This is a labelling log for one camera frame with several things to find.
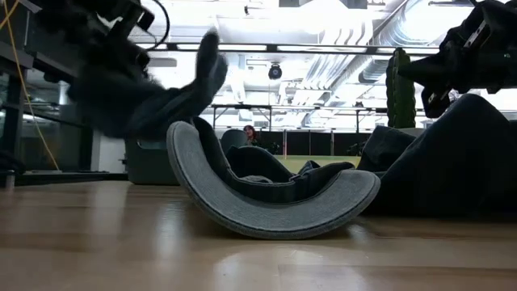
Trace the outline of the black horizontal rail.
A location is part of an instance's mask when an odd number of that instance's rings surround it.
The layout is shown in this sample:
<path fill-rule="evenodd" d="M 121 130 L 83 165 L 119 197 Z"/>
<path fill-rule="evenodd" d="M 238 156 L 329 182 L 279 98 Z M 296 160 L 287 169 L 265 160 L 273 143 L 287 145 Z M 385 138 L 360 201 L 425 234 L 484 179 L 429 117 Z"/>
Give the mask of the black horizontal rail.
<path fill-rule="evenodd" d="M 165 43 L 154 46 L 139 43 L 139 47 L 149 51 L 193 52 L 199 48 L 196 43 Z M 219 44 L 224 53 L 295 53 L 295 54 L 346 54 L 388 56 L 397 47 L 372 45 L 309 45 L 309 44 Z"/>

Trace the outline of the teal plastic bin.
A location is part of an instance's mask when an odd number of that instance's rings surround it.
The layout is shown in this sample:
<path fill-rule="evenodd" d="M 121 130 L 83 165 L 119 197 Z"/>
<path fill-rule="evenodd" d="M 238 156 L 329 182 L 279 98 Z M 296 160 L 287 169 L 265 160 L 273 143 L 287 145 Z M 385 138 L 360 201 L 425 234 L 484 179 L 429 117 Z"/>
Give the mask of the teal plastic bin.
<path fill-rule="evenodd" d="M 125 140 L 128 180 L 138 185 L 179 186 L 164 141 Z"/>

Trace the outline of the black metal rack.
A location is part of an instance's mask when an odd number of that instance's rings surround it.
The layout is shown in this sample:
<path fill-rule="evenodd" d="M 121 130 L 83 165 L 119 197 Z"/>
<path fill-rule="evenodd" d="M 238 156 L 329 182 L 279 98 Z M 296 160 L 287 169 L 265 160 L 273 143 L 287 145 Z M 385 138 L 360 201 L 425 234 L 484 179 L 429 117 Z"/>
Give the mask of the black metal rack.
<path fill-rule="evenodd" d="M 17 158 L 20 156 L 23 115 L 28 113 L 30 117 L 35 117 L 36 119 L 42 118 L 79 129 L 81 133 L 79 163 L 85 166 L 91 160 L 93 130 L 79 120 L 75 108 L 71 105 L 64 106 L 65 109 L 69 110 L 69 116 L 53 116 L 34 108 L 29 108 L 25 104 L 27 102 L 27 92 L 24 87 L 26 76 L 25 69 L 21 67 L 22 57 L 21 51 L 17 51 L 17 53 L 11 52 L 7 57 L 0 56 L 0 61 L 3 62 L 0 68 L 10 75 L 7 86 L 7 101 L 0 106 L 0 109 L 6 112 L 6 123 L 4 124 L 0 147 L 3 147 L 5 151 Z M 4 188 L 55 183 L 85 183 L 100 181 L 101 179 L 101 174 L 92 171 L 26 171 L 22 175 L 16 175 L 13 170 L 0 171 L 0 186 Z"/>

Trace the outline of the black partition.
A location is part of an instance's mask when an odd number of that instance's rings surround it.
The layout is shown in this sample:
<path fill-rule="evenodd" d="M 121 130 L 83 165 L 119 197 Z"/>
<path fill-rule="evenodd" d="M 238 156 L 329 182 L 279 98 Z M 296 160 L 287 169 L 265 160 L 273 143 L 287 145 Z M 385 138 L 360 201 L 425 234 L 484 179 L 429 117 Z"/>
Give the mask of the black partition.
<path fill-rule="evenodd" d="M 287 131 L 287 155 L 356 156 L 369 139 L 369 133 L 323 133 Z M 284 132 L 261 131 L 260 145 L 272 154 L 284 154 Z"/>

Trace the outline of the faded grey baseball cap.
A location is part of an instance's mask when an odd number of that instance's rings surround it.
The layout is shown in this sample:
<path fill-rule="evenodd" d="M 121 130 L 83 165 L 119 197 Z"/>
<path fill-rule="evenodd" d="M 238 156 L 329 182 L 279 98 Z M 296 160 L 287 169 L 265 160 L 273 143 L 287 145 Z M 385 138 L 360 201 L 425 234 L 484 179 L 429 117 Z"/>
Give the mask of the faded grey baseball cap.
<path fill-rule="evenodd" d="M 361 214 L 380 190 L 380 178 L 350 162 L 309 161 L 291 172 L 252 145 L 224 150 L 213 127 L 196 117 L 166 134 L 174 175 L 216 223 L 252 238 L 312 238 Z"/>

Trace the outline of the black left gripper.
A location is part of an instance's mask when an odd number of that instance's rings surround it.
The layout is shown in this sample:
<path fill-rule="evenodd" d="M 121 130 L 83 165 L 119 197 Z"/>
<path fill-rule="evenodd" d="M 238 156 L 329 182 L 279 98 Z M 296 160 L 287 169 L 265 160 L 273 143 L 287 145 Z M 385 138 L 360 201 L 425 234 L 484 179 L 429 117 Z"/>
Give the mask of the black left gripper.
<path fill-rule="evenodd" d="M 131 80 L 147 79 L 150 61 L 145 49 L 132 42 L 120 20 L 125 0 L 68 0 L 78 18 L 72 36 L 81 46 L 84 59 L 79 69 L 87 75 L 120 75 Z"/>

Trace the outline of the green cactus plant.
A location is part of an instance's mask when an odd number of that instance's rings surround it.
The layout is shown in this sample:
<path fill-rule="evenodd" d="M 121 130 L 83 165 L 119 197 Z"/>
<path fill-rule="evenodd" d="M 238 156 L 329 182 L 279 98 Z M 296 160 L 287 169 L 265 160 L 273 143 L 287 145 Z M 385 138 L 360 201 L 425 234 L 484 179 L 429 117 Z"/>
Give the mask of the green cactus plant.
<path fill-rule="evenodd" d="M 396 129 L 415 127 L 416 100 L 414 83 L 399 74 L 410 57 L 402 48 L 396 48 L 386 68 L 386 95 L 388 126 Z"/>

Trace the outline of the person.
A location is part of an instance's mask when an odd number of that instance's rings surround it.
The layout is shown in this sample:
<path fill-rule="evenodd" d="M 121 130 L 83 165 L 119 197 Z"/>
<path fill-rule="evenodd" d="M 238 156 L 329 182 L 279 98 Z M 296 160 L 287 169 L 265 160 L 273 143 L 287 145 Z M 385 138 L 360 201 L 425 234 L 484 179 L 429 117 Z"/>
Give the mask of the person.
<path fill-rule="evenodd" d="M 245 131 L 246 133 L 246 144 L 248 146 L 259 146 L 260 142 L 259 142 L 259 138 L 258 138 L 258 134 L 254 128 L 253 125 L 246 125 L 243 130 Z"/>

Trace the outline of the black frame table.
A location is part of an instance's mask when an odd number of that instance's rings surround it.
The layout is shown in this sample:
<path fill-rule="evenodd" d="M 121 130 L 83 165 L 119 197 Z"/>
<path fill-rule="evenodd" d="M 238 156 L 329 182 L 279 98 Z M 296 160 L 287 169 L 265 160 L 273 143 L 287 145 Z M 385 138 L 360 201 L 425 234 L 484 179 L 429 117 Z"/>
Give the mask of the black frame table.
<path fill-rule="evenodd" d="M 260 112 L 269 122 L 269 128 L 272 126 L 272 116 L 274 111 L 278 112 L 315 112 L 315 111 L 330 111 L 336 114 L 340 112 L 352 112 L 353 116 L 359 117 L 363 112 L 365 116 L 381 115 L 386 116 L 387 108 L 362 108 L 362 107 L 326 107 L 326 106 L 291 106 L 291 105 L 258 105 L 258 104 L 211 104 L 209 108 L 212 109 L 212 126 L 216 126 L 216 120 L 224 115 L 229 109 L 232 110 L 249 110 Z"/>

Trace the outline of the dark navy baseball cap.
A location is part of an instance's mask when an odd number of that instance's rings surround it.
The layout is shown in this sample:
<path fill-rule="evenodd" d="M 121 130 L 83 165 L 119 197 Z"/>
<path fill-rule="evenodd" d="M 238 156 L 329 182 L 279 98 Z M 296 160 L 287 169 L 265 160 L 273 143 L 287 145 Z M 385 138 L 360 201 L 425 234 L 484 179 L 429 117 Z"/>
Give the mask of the dark navy baseball cap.
<path fill-rule="evenodd" d="M 517 120 L 479 95 L 460 97 L 387 170 L 367 214 L 517 215 Z"/>

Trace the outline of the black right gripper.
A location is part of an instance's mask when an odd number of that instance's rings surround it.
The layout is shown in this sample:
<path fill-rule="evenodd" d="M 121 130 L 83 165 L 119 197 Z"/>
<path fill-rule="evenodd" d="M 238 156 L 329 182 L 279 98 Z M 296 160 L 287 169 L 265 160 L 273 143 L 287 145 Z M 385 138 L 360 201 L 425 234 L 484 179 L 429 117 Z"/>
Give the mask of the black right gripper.
<path fill-rule="evenodd" d="M 490 94 L 517 89 L 517 0 L 482 0 L 461 23 L 448 31 L 440 52 L 400 65 L 397 74 L 422 89 L 427 118 L 439 118 L 450 107 L 452 89 L 481 88 Z"/>

